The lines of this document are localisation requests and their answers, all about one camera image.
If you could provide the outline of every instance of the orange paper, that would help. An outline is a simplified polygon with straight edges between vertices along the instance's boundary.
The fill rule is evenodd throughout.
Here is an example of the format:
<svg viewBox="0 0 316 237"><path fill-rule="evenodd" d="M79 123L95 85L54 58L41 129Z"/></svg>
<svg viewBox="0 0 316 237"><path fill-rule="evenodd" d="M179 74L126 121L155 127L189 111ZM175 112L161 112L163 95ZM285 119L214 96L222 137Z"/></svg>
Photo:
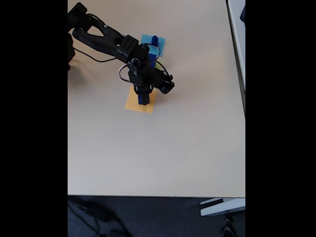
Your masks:
<svg viewBox="0 0 316 237"><path fill-rule="evenodd" d="M134 91L134 86L131 86L128 93L128 98L126 101L125 108L127 110L133 110L143 113L152 114L154 111L154 104L157 91L154 89L152 93L149 94L149 104L139 105L138 104L138 95Z"/></svg>

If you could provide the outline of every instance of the blue square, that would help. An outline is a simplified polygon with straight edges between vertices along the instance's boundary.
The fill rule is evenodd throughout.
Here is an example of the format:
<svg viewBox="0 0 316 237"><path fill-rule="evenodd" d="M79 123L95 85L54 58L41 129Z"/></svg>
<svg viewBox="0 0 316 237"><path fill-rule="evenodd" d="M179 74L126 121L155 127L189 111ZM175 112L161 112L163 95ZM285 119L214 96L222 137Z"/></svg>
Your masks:
<svg viewBox="0 0 316 237"><path fill-rule="evenodd" d="M153 38L153 36L150 36L150 35L142 35L142 40L140 41L140 43L152 43L152 38ZM160 57L162 57L162 55L163 55L163 48L164 48L165 41L166 41L165 38L158 37L158 48L161 51ZM149 53L154 54L154 55L158 55L159 50L156 47L149 45Z"/></svg>

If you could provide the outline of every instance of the dark floor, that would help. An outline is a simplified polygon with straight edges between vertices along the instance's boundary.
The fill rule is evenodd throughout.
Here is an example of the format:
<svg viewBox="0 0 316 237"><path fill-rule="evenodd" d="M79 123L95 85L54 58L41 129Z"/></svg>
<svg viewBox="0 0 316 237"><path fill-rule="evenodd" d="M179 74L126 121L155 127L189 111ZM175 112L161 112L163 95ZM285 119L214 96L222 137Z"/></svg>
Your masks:
<svg viewBox="0 0 316 237"><path fill-rule="evenodd" d="M133 237L219 237L224 215L201 217L199 202L206 198L177 197L81 197L112 210ZM90 225L94 219L69 202ZM245 211L232 213L238 237L245 237ZM100 233L119 228L112 223L100 223ZM68 208L68 236L95 237Z"/></svg>

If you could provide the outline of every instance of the table surface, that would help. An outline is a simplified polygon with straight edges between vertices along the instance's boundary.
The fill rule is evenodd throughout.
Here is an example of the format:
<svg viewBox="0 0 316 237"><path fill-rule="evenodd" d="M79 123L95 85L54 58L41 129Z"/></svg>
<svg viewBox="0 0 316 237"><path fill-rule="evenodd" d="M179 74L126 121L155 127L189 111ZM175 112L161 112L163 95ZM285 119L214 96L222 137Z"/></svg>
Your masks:
<svg viewBox="0 0 316 237"><path fill-rule="evenodd" d="M76 3L68 0L68 11ZM124 35L166 38L160 61L175 87L157 92L152 114L126 110L123 63L76 52L68 71L68 194L245 197L245 116L226 2L81 3Z"/></svg>

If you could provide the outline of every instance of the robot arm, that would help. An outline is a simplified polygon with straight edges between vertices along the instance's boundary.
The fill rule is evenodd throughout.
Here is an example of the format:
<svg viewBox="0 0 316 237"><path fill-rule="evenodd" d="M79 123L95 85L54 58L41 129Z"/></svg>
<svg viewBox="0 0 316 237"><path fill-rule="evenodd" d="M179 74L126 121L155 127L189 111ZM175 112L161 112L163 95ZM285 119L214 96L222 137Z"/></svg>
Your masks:
<svg viewBox="0 0 316 237"><path fill-rule="evenodd" d="M172 76L150 66L148 45L139 45L137 39L129 35L123 36L97 16L86 14L86 12L87 9L78 2L68 13L68 32L74 28L73 36L75 39L127 64L129 80L134 84L134 90L139 97L139 104L149 103L149 94L153 87L158 88L164 94L167 94L174 87L174 83L171 81ZM92 26L96 27L103 36L89 34L88 30ZM72 44L71 35L68 33L68 62L75 55Z"/></svg>

